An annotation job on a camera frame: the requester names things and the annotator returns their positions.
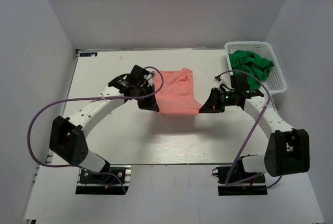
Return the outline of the pink t-shirt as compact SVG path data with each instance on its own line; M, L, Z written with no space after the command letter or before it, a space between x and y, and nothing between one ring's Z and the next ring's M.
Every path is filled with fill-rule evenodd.
M161 71L153 79L159 113L169 116L197 115L202 105L194 96L193 71Z

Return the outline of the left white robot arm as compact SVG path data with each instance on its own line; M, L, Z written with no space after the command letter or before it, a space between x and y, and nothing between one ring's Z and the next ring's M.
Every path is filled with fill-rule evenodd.
M111 80L99 97L89 98L89 103L76 113L53 120L49 148L69 165L93 173L109 172L110 164L88 148L86 137L108 114L129 100L136 100L140 109L158 111L153 77L158 71L153 67L135 65L129 74Z

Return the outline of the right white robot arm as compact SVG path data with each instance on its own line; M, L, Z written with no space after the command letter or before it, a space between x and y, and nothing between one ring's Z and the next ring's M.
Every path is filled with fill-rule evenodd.
M268 144L264 155L239 156L231 172L250 175L268 173L272 177L308 172L310 169L310 139L304 129L296 129L285 122L268 105L270 96L252 89L248 74L231 75L231 88L220 84L211 89L199 113L223 113L226 107L241 107L259 126Z

